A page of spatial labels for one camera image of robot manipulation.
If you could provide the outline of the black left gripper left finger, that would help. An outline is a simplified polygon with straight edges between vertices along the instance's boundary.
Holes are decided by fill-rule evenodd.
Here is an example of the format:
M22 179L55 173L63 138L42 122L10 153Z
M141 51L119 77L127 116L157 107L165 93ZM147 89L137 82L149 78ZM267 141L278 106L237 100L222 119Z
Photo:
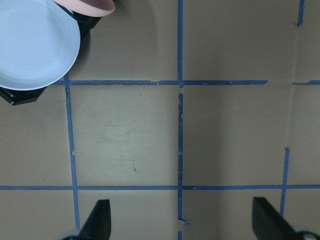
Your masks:
M81 228L80 240L108 240L111 236L111 207L108 199L98 200Z

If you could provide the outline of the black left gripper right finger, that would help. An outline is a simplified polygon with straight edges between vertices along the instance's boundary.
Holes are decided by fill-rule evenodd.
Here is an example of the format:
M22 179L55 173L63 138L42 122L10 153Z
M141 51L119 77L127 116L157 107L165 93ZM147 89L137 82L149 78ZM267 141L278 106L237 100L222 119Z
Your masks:
M264 197L252 200L251 226L258 240L299 240L300 233Z

